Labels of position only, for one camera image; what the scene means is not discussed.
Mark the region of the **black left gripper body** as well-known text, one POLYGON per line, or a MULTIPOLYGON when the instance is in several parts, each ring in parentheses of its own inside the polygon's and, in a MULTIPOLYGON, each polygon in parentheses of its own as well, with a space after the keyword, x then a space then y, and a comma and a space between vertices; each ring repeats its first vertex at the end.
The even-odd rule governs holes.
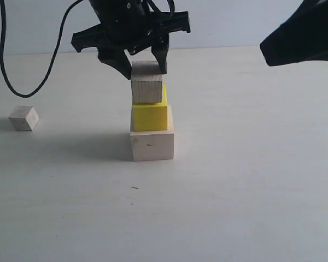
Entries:
POLYGON ((174 32, 190 33, 187 11, 160 10, 154 1, 89 1, 99 24, 74 33, 71 45, 76 52, 96 47, 138 53, 174 32))

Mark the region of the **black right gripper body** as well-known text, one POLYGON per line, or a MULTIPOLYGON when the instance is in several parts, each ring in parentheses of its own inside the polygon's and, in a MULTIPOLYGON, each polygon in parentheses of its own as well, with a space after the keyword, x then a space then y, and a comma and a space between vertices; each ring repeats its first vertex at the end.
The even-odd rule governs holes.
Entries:
POLYGON ((296 48, 328 49, 328 1, 303 1, 279 29, 296 48))

